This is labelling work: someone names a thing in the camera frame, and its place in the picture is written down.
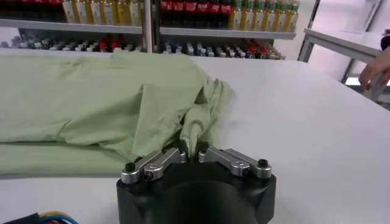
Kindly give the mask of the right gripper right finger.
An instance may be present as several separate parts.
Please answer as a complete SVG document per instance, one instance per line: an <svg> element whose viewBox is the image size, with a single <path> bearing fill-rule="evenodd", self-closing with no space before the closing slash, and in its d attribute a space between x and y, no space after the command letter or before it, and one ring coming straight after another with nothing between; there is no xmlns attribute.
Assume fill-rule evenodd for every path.
<svg viewBox="0 0 390 224"><path fill-rule="evenodd" d="M234 149L222 150L208 142L198 142L196 153L200 163L218 163L236 177L253 175L258 179L268 179L272 176L272 167L266 159L255 160Z"/></svg>

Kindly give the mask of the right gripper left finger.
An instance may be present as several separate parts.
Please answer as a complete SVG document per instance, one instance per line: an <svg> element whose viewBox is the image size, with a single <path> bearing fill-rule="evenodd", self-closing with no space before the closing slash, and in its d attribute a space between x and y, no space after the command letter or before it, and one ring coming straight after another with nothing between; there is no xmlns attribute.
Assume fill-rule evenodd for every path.
<svg viewBox="0 0 390 224"><path fill-rule="evenodd" d="M154 150L146 156L126 163L121 171L121 182L136 184L140 181L158 180L172 164L187 163L190 156L191 150L185 141L174 141L160 150Z"/></svg>

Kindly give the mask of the person's bare hand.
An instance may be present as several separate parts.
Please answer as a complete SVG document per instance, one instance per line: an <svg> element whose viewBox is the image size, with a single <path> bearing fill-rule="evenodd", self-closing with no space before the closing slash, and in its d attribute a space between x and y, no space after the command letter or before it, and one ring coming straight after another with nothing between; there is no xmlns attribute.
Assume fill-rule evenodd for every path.
<svg viewBox="0 0 390 224"><path fill-rule="evenodd" d="M358 80L362 89L370 90L373 87L372 79L380 74L377 86L384 86L389 82L389 47L368 63L361 72Z"/></svg>

